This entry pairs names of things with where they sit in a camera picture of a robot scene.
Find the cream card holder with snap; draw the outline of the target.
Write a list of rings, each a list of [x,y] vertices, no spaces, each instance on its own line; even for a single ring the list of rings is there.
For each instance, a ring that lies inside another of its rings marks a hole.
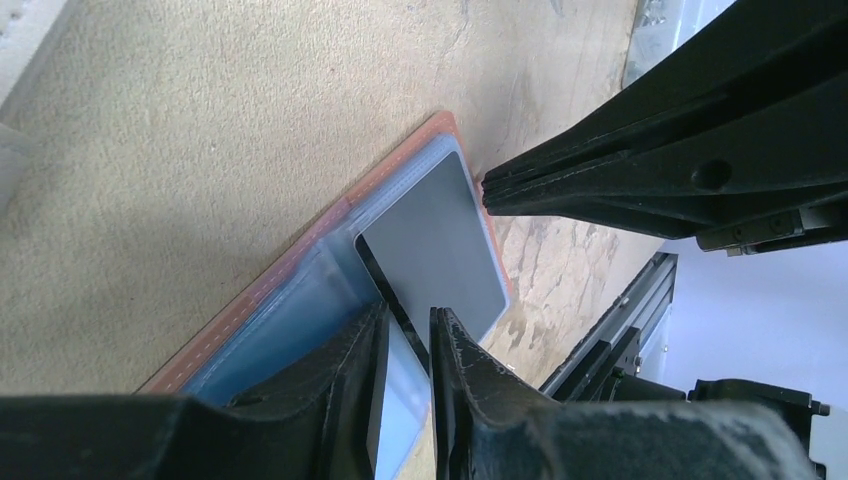
[[[71,1],[1,3],[1,209],[34,157],[34,144],[9,126],[64,32]]]

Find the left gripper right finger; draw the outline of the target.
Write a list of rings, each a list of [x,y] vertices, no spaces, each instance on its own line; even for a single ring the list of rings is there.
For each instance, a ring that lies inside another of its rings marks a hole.
[[[560,403],[430,311],[440,479],[813,479],[778,415],[738,401]]]

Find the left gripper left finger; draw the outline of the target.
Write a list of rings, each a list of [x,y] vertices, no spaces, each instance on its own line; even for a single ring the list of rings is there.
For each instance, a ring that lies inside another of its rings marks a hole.
[[[387,372],[385,304],[214,406],[189,395],[1,401],[5,479],[371,479]]]

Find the brown card holder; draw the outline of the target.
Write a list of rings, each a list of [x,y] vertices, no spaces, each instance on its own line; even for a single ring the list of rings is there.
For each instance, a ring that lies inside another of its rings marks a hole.
[[[331,205],[169,359],[143,385],[143,391],[189,393],[222,404],[317,349],[356,310],[382,297],[356,251],[357,236],[450,152],[464,159],[510,303],[510,284],[493,223],[481,206],[455,117],[440,111]],[[393,316],[378,478],[393,479],[400,472],[422,435],[430,400],[426,370]]]

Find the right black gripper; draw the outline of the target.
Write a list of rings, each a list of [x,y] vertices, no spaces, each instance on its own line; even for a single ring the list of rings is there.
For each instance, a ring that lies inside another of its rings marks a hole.
[[[498,216],[563,216],[704,252],[847,240],[844,1],[737,1],[567,131],[489,171]]]

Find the aluminium frame rail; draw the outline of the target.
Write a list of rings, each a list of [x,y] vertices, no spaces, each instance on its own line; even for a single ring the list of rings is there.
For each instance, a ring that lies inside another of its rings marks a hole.
[[[683,400],[684,392],[641,376],[672,304],[677,264],[675,254],[655,254],[540,391],[559,402]]]

